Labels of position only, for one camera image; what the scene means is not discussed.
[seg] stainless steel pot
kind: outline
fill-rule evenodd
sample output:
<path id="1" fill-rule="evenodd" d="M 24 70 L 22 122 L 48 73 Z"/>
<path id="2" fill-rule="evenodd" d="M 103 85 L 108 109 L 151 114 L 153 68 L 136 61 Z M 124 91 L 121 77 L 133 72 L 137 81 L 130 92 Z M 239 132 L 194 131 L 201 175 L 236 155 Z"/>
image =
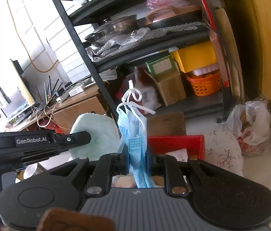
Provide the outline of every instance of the stainless steel pot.
<path id="1" fill-rule="evenodd" d="M 129 34 L 134 30 L 138 30 L 136 15 L 121 17 L 116 20 L 107 21 L 93 33 L 85 37 L 85 40 L 95 47 L 102 47 L 111 38 L 122 34 Z"/>

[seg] red box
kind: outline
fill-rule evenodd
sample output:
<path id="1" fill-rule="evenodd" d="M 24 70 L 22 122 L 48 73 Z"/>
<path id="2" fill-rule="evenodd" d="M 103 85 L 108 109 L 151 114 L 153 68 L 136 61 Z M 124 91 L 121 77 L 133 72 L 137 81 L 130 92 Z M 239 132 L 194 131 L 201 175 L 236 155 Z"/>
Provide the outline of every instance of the red box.
<path id="1" fill-rule="evenodd" d="M 186 148 L 190 159 L 205 158 L 204 136 L 148 136 L 147 142 L 155 155 Z"/>

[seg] white wall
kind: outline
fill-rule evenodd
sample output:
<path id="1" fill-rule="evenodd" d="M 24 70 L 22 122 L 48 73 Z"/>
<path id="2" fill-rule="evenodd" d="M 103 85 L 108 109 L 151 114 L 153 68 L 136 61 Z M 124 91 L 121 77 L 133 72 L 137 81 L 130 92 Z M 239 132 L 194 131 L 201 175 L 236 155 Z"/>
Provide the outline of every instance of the white wall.
<path id="1" fill-rule="evenodd" d="M 18 60 L 35 93 L 36 86 L 40 93 L 43 91 L 43 82 L 48 80 L 48 75 L 54 83 L 57 79 L 75 82 L 89 74 L 52 0 L 9 0 L 9 4 L 18 33 L 34 64 L 40 70 L 47 70 L 56 60 L 60 62 L 45 74 L 30 64 L 16 35 L 6 0 L 0 0 L 0 70 L 10 58 Z M 71 1 L 63 1 L 63 5 L 68 14 L 78 8 Z M 93 31 L 91 25 L 78 26 L 76 30 L 82 39 Z"/>

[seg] blue face mask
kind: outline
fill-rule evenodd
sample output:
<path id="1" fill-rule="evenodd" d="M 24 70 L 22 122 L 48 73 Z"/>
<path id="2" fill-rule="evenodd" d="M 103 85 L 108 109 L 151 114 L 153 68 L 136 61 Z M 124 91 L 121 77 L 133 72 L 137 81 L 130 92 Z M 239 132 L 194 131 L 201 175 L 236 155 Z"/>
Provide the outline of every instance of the blue face mask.
<path id="1" fill-rule="evenodd" d="M 138 188 L 155 187 L 153 179 L 146 173 L 145 152 L 147 149 L 146 117 L 144 117 L 138 108 L 151 114 L 155 112 L 145 108 L 135 102 L 130 102 L 130 96 L 139 102 L 142 100 L 141 92 L 133 88 L 132 81 L 129 81 L 129 90 L 122 97 L 122 103 L 118 105 L 118 126 L 121 131 L 124 142 L 128 146 L 130 167 L 132 168 L 135 182 Z"/>

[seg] bubble wrap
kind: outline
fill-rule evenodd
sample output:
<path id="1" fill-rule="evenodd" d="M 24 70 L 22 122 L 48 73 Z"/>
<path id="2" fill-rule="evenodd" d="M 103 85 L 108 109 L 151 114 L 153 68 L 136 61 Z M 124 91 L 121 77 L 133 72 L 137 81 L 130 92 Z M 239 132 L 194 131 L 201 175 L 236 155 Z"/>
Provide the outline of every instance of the bubble wrap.
<path id="1" fill-rule="evenodd" d="M 193 22 L 172 27 L 157 28 L 154 30 L 150 30 L 149 28 L 141 28 L 128 35 L 113 37 L 101 48 L 92 49 L 91 47 L 88 47 L 86 51 L 90 59 L 93 62 L 97 62 L 103 60 L 104 58 L 117 55 L 128 49 L 132 49 L 144 41 L 165 36 L 167 33 L 195 30 L 198 29 L 198 26 L 202 24 L 202 22 Z M 116 44 L 120 45 L 120 47 L 111 48 Z"/>

